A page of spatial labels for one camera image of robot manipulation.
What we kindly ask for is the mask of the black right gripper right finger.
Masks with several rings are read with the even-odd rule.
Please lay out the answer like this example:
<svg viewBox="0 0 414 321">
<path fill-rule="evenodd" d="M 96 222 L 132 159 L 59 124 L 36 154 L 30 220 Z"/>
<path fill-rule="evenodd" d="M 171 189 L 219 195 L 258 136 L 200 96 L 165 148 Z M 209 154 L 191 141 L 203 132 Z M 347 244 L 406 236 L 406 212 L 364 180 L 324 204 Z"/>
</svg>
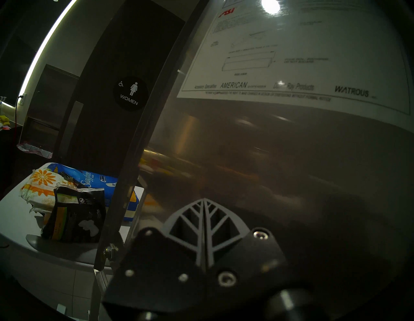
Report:
<svg viewBox="0 0 414 321">
<path fill-rule="evenodd" d="M 248 228 L 233 211 L 205 199 L 205 292 L 209 299 L 271 297 L 293 286 L 293 271 L 270 230 Z"/>
</svg>

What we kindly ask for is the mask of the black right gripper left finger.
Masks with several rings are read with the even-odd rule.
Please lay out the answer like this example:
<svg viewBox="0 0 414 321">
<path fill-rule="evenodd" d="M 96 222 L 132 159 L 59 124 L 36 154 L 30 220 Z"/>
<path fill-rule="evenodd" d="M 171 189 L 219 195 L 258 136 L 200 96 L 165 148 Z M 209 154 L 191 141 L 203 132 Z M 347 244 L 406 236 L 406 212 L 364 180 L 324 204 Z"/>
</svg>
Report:
<svg viewBox="0 0 414 321">
<path fill-rule="evenodd" d="M 115 272 L 103 307 L 112 321 L 149 321 L 205 298 L 204 201 L 141 229 Z"/>
</svg>

